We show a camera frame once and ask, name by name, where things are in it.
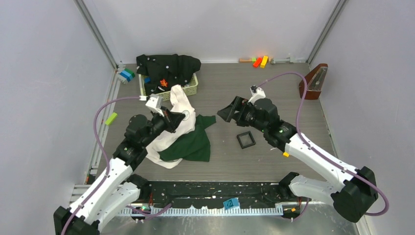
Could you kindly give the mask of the white and green t-shirt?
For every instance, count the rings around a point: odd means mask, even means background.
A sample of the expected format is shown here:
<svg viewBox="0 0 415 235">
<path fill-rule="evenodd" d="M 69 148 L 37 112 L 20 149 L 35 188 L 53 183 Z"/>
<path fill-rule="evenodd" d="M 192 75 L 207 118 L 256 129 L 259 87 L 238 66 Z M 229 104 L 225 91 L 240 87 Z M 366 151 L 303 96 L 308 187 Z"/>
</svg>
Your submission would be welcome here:
<svg viewBox="0 0 415 235">
<path fill-rule="evenodd" d="M 176 167 L 182 160 L 209 162 L 211 144 L 206 129 L 216 123 L 216 116 L 197 115 L 180 85 L 170 90 L 172 112 L 190 112 L 175 133 L 162 132 L 147 147 L 146 158 L 167 169 Z"/>
</svg>

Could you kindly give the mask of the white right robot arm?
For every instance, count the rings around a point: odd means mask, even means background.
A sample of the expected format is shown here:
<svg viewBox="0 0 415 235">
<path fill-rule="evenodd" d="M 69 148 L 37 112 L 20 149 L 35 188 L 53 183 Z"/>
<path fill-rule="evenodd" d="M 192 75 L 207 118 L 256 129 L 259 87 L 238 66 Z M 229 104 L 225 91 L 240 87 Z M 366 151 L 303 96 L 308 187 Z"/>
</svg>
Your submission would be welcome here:
<svg viewBox="0 0 415 235">
<path fill-rule="evenodd" d="M 235 120 L 238 126 L 261 131 L 269 145 L 282 151 L 284 156 L 299 159 L 325 179 L 318 181 L 290 172 L 279 183 L 282 199 L 292 201 L 298 196 L 324 202 L 353 223 L 367 214 L 378 199 L 379 194 L 374 189 L 375 174 L 370 168 L 358 169 L 318 147 L 295 126 L 281 120 L 270 99 L 261 98 L 251 103 L 236 96 L 217 114 L 225 122 Z"/>
</svg>

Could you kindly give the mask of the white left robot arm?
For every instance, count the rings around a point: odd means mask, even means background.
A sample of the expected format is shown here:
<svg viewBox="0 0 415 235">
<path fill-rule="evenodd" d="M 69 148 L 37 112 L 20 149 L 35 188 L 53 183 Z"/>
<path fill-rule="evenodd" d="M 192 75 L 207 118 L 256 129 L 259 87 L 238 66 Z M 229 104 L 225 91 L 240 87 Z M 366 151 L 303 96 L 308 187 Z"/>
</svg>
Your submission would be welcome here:
<svg viewBox="0 0 415 235">
<path fill-rule="evenodd" d="M 146 202 L 148 181 L 134 170 L 147 156 L 147 146 L 163 132 L 178 133 L 188 111 L 171 112 L 162 107 L 152 114 L 130 118 L 125 138 L 114 152 L 105 171 L 68 208 L 59 207 L 53 215 L 57 235 L 98 235 L 122 209 L 132 202 Z"/>
</svg>

